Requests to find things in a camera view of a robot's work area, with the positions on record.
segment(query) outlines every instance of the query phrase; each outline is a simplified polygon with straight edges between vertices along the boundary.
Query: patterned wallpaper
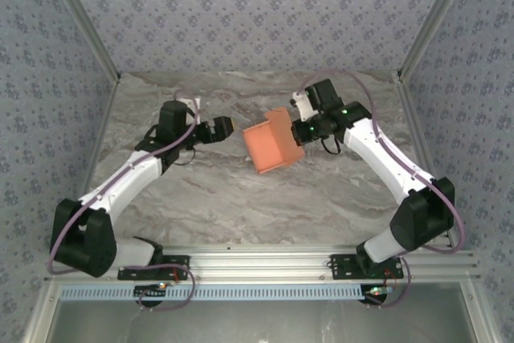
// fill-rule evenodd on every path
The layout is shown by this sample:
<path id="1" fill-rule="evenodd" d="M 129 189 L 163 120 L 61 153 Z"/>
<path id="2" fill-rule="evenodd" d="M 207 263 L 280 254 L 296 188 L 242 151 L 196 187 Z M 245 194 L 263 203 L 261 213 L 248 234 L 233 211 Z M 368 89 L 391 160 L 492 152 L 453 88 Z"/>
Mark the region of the patterned wallpaper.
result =
<path id="1" fill-rule="evenodd" d="M 434 0 L 81 0 L 119 71 L 400 67 Z"/>
<path id="2" fill-rule="evenodd" d="M 514 0 L 455 0 L 409 80 L 435 167 L 514 341 Z"/>
<path id="3" fill-rule="evenodd" d="M 18 342 L 56 204 L 75 197 L 110 91 L 61 0 L 0 0 L 0 342 Z"/>

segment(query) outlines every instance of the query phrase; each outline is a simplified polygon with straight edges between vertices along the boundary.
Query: marble surface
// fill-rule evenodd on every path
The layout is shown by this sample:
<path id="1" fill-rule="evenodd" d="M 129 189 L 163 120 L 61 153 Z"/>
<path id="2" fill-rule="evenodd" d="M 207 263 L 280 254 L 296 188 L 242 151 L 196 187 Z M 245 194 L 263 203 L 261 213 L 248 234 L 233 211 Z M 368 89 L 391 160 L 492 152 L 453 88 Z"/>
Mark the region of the marble surface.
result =
<path id="1" fill-rule="evenodd" d="M 202 98 L 202 119 L 231 116 L 236 131 L 224 142 L 198 145 L 187 166 L 173 165 L 128 205 L 115 225 L 118 236 L 139 235 L 164 244 L 357 244 L 385 227 L 397 205 L 386 186 L 354 152 L 339 156 L 321 144 L 289 168 L 257 174 L 242 129 L 287 106 L 306 72 L 123 74 L 112 106 L 93 185 L 113 173 L 133 151 L 159 108 L 177 90 Z M 379 121 L 410 157 L 414 152 L 402 109 L 388 76 L 363 75 L 377 101 Z M 344 76 L 332 78 L 344 102 L 364 93 Z M 293 119 L 297 112 L 290 108 Z M 191 154 L 182 152 L 181 161 Z"/>

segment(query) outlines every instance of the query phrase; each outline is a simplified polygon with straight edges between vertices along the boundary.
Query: purple cable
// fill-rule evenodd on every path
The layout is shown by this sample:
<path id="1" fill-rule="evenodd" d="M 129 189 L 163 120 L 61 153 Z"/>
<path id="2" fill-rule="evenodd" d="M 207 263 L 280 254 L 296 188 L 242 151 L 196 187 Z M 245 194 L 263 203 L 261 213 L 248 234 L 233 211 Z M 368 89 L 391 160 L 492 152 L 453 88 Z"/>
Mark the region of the purple cable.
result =
<path id="1" fill-rule="evenodd" d="M 412 177 L 416 178 L 418 181 L 420 181 L 424 186 L 427 186 L 430 190 L 432 190 L 440 199 L 444 202 L 444 205 L 447 206 L 447 208 L 450 210 L 451 214 L 453 214 L 453 217 L 455 218 L 455 221 L 457 222 L 457 227 L 459 229 L 459 242 L 454 248 L 451 249 L 439 249 L 436 247 L 432 247 L 429 245 L 424 245 L 423 247 L 425 249 L 428 249 L 429 251 L 438 252 L 444 255 L 453 255 L 454 253 L 460 251 L 462 247 L 464 246 L 464 240 L 466 239 L 466 233 L 464 231 L 464 222 L 462 218 L 460 217 L 459 212 L 455 209 L 455 206 L 451 203 L 451 201 L 439 190 L 436 186 L 432 185 L 430 181 L 427 181 L 425 178 L 419 176 L 415 173 L 413 169 L 411 169 L 405 162 L 403 162 L 394 152 L 387 146 L 386 142 L 380 138 L 380 130 L 378 129 L 378 123 L 377 123 L 377 110 L 375 108 L 375 102 L 373 100 L 373 97 L 371 96 L 371 92 L 366 87 L 366 85 L 357 78 L 354 74 L 351 72 L 348 72 L 346 70 L 338 70 L 336 68 L 325 68 L 324 70 L 320 70 L 313 76 L 309 77 L 306 81 L 303 82 L 302 86 L 298 89 L 296 94 L 300 94 L 313 80 L 317 80 L 320 78 L 320 76 L 328 76 L 333 74 L 344 74 L 346 76 L 349 76 L 357 84 L 362 88 L 364 93 L 368 96 L 369 104 L 371 106 L 371 123 L 373 126 L 373 132 L 375 134 L 375 137 L 378 140 L 378 143 L 381 145 L 381 147 L 385 150 L 387 154 L 391 158 L 393 158 L 397 164 L 399 164 L 408 174 L 410 174 Z"/>
<path id="2" fill-rule="evenodd" d="M 161 153 L 167 152 L 168 150 L 174 148 L 175 146 L 180 145 L 181 142 L 183 142 L 194 130 L 194 127 L 197 124 L 198 115 L 200 113 L 200 109 L 198 108 L 198 104 L 196 103 L 196 100 L 193 98 L 193 105 L 194 105 L 194 119 L 193 124 L 189 126 L 189 128 L 186 130 L 184 134 L 180 138 L 178 138 L 175 142 L 172 142 L 171 144 L 165 146 L 164 148 L 160 148 L 158 150 L 155 150 L 151 153 L 145 154 L 143 157 L 136 159 L 132 165 L 128 165 L 125 169 L 121 170 L 108 184 L 106 184 L 98 194 L 93 197 L 91 200 L 83 204 L 78 211 L 70 218 L 70 221 L 66 223 L 64 228 L 61 230 L 61 233 L 59 233 L 59 236 L 57 237 L 57 240 L 54 243 L 53 248 L 50 252 L 50 257 L 48 259 L 47 263 L 47 270 L 51 275 L 64 275 L 66 273 L 75 272 L 75 269 L 66 269 L 63 271 L 54 271 L 54 268 L 52 266 L 55 255 L 57 255 L 57 250 L 59 249 L 59 246 L 64 240 L 64 237 L 66 237 L 66 233 L 69 232 L 71 226 L 79 219 L 79 217 L 86 211 L 87 208 L 89 208 L 92 204 L 94 204 L 96 201 L 98 201 L 98 196 L 103 196 L 106 192 L 108 192 L 109 189 L 111 189 L 119 180 L 123 178 L 123 176 L 126 175 L 127 172 L 129 172 L 132 167 L 141 164 L 143 161 L 148 160 L 149 158 L 153 156 L 157 156 Z"/>
<path id="3" fill-rule="evenodd" d="M 403 302 L 405 300 L 406 295 L 410 289 L 410 283 L 412 281 L 412 277 L 410 276 L 410 267 L 409 267 L 409 264 L 407 263 L 407 260 L 405 260 L 403 257 L 400 257 L 400 259 L 402 260 L 403 265 L 405 266 L 405 270 L 407 271 L 407 284 L 406 284 L 405 289 L 403 290 L 402 294 L 393 302 L 391 302 L 389 304 L 384 304 L 384 305 L 382 305 L 382 303 L 380 301 L 378 301 L 377 299 L 374 299 L 371 296 L 367 296 L 367 295 L 364 296 L 366 299 L 373 301 L 374 303 L 377 303 L 377 305 L 380 306 L 380 308 L 391 308 L 391 307 L 394 307 L 395 305 L 400 304 L 401 302 Z"/>
<path id="4" fill-rule="evenodd" d="M 147 267 L 129 266 L 129 267 L 124 267 L 124 268 L 131 269 L 131 270 L 140 270 L 140 271 L 147 271 L 149 269 L 155 269 L 155 268 L 176 268 L 176 269 L 180 269 L 180 270 L 186 272 L 191 278 L 191 291 L 190 291 L 189 295 L 181 303 L 176 304 L 176 305 L 171 305 L 169 307 L 160 307 L 160 308 L 145 307 L 142 303 L 143 297 L 145 297 L 145 295 L 150 290 L 149 289 L 144 290 L 139 295 L 139 298 L 137 299 L 137 303 L 144 309 L 148 309 L 149 311 L 152 311 L 152 312 L 173 311 L 175 309 L 184 308 L 186 305 L 188 305 L 190 303 L 191 299 L 193 299 L 194 291 L 196 289 L 196 279 L 194 278 L 193 272 L 191 272 L 191 270 L 184 265 L 174 264 L 174 263 L 166 263 L 166 264 L 149 265 Z"/>

